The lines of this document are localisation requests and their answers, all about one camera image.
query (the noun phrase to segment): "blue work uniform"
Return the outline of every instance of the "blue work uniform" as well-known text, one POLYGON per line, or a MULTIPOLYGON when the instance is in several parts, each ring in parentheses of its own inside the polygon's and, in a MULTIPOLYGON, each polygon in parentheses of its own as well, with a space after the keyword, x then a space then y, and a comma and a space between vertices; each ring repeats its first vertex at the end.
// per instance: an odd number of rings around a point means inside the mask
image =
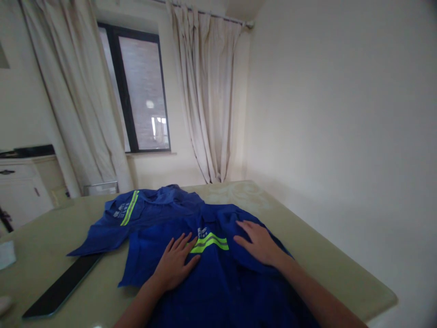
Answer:
POLYGON ((93 224, 85 242, 68 254, 83 256, 113 251, 130 233, 177 217, 198 213, 204 201, 177 184, 158 190, 134 190, 106 202, 102 218, 93 224))
POLYGON ((200 254, 199 263, 158 302, 148 327, 319 327, 282 275, 234 241, 234 235, 250 240, 236 224, 238 220, 264 226, 235 205, 204 204, 196 214, 130 235, 119 286, 141 286, 154 273, 172 237, 192 232, 193 238, 199 238, 187 257, 188 262, 200 254))

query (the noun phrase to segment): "drawer handle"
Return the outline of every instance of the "drawer handle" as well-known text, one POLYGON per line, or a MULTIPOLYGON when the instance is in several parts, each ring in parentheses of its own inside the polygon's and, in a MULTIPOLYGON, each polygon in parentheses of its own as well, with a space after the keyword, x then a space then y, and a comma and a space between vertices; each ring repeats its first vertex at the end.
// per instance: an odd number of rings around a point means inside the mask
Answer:
POLYGON ((12 173, 15 173, 15 171, 11 171, 11 170, 0 171, 0 174, 2 174, 2 175, 8 175, 8 174, 12 174, 12 173))

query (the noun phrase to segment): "white curtain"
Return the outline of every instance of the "white curtain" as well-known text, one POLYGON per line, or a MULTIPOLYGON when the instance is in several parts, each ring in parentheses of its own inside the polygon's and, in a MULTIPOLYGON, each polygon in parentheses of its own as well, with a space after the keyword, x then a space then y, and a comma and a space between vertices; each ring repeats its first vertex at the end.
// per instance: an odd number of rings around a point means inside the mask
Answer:
POLYGON ((57 154, 67 187, 118 181, 133 189, 121 120, 96 18, 89 0, 22 1, 57 127, 67 150, 57 154))
POLYGON ((167 1, 182 107, 206 183, 223 182, 229 163, 234 51, 242 26, 167 1))

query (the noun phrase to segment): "wrist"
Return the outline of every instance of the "wrist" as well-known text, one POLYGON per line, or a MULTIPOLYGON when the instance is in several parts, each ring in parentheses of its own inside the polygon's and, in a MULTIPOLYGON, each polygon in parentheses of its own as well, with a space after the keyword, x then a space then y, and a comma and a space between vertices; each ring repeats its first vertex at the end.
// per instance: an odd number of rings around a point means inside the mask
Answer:
POLYGON ((162 296, 167 291, 167 283, 156 274, 153 274, 145 284, 150 284, 150 287, 153 288, 159 296, 162 296))
POLYGON ((275 255, 272 261, 272 266, 279 272, 285 271, 287 267, 294 264, 294 259, 282 250, 279 250, 279 252, 275 255))

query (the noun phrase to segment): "window sill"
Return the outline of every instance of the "window sill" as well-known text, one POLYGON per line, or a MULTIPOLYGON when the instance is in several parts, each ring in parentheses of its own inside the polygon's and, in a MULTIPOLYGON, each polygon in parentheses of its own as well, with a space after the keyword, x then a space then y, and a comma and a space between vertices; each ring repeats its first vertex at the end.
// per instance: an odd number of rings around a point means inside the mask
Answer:
POLYGON ((178 153, 174 152, 156 152, 156 153, 129 153, 126 154, 127 159, 129 158, 139 158, 139 157, 162 157, 162 156, 175 156, 178 153))

